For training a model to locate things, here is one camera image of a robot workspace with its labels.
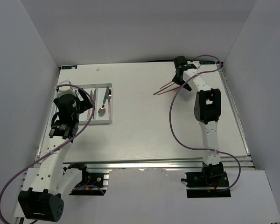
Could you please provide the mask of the pink handled knife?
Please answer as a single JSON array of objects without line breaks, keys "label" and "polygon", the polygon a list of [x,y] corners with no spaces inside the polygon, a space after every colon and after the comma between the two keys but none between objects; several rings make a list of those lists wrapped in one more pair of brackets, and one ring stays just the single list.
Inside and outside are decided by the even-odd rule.
[{"label": "pink handled knife", "polygon": [[[91,96],[91,98],[93,99],[93,92],[92,92],[92,90],[90,91],[90,96]],[[87,111],[87,120],[89,120],[90,116],[91,116],[91,109],[89,109],[89,110]]]}]

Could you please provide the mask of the short orange chopstick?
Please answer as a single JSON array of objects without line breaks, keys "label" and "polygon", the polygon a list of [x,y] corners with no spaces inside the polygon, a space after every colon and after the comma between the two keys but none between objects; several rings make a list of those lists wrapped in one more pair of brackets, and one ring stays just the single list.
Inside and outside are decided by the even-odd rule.
[{"label": "short orange chopstick", "polygon": [[170,90],[167,90],[167,91],[158,93],[157,96],[162,95],[162,94],[165,94],[165,93],[168,93],[168,92],[172,92],[172,91],[178,90],[179,88],[180,88],[180,87],[175,87],[175,88],[173,88],[173,89],[170,89]]}]

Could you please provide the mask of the green handled spoon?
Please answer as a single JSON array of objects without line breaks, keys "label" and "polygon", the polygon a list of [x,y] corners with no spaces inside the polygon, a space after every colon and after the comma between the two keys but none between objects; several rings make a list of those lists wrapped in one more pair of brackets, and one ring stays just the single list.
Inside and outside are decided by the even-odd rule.
[{"label": "green handled spoon", "polygon": [[105,95],[104,95],[102,106],[98,110],[98,114],[99,114],[100,117],[105,114],[105,111],[106,111],[105,104],[106,104],[106,100],[107,100],[107,98],[109,96],[109,90],[110,90],[109,87],[107,87],[106,91],[105,91]]}]

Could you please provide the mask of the pink handled spoon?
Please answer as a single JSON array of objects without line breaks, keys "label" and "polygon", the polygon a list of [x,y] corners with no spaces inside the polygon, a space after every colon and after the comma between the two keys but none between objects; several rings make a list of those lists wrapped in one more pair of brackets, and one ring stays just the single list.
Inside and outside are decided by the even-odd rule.
[{"label": "pink handled spoon", "polygon": [[109,89],[107,93],[107,100],[108,100],[108,117],[111,119],[111,99],[112,99],[112,90]]}]

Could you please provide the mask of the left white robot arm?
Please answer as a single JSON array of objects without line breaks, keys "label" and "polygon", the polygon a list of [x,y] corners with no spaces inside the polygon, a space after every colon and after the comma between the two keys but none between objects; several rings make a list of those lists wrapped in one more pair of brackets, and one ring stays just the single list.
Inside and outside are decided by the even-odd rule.
[{"label": "left white robot arm", "polygon": [[61,82],[56,92],[53,102],[58,111],[51,120],[46,156],[28,190],[18,196],[25,218],[36,221],[58,222],[65,198],[76,185],[89,182],[89,174],[79,168],[70,168],[63,174],[61,171],[74,137],[81,132],[79,116],[93,108],[93,102],[88,93],[68,80]]}]

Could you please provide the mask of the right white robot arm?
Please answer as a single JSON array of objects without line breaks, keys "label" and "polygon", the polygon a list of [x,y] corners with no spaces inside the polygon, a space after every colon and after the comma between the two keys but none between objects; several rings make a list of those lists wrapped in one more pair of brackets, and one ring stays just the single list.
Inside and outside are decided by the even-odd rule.
[{"label": "right white robot arm", "polygon": [[190,150],[204,151],[203,167],[200,174],[197,175],[196,181],[212,186],[224,175],[217,139],[217,125],[221,116],[221,91],[218,88],[210,87],[201,75],[218,71],[222,64],[220,63],[214,70],[199,71],[201,65],[209,64],[210,61],[191,61],[191,63],[188,63],[185,56],[178,56],[174,59],[175,76],[172,79],[175,84],[179,85],[178,91],[182,88],[191,91],[189,82],[193,82],[197,88],[194,116],[201,128],[203,147],[188,147],[176,137],[171,119],[174,100],[172,100],[169,108],[169,126],[174,139],[181,146]]}]

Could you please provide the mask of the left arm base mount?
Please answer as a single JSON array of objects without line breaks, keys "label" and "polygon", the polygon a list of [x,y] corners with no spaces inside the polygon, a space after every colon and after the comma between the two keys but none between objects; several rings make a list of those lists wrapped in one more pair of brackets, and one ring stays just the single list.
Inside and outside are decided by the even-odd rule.
[{"label": "left arm base mount", "polygon": [[71,196],[103,196],[106,192],[104,187],[104,173],[90,172],[86,163],[71,163],[67,169],[82,171],[82,180],[74,187]]}]

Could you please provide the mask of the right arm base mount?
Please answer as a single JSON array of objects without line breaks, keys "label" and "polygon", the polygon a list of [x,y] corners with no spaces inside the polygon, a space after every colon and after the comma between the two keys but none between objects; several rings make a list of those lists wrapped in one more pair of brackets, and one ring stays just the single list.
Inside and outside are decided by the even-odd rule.
[{"label": "right arm base mount", "polygon": [[186,184],[187,198],[231,197],[229,181],[222,162],[203,165],[200,172],[187,172],[181,182]]}]

